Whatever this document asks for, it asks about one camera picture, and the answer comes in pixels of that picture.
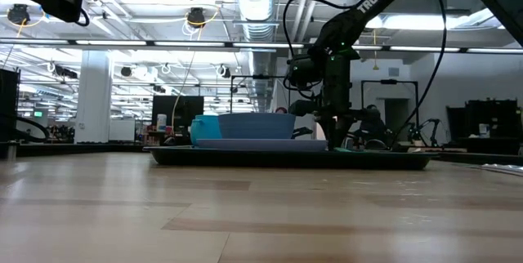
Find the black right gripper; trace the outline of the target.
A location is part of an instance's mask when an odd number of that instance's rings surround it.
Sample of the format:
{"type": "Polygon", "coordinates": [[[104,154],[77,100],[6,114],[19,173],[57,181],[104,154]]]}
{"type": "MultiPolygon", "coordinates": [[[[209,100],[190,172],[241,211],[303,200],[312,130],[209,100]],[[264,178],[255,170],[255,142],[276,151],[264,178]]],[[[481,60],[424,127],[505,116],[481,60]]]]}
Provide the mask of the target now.
{"type": "Polygon", "coordinates": [[[378,117],[376,109],[351,107],[350,63],[358,58],[359,54],[348,48],[326,56],[298,54],[288,60],[288,83],[292,90],[302,95],[291,104],[289,113],[296,116],[314,114],[329,149],[336,145],[336,124],[337,147],[341,148],[356,121],[378,117]]]}

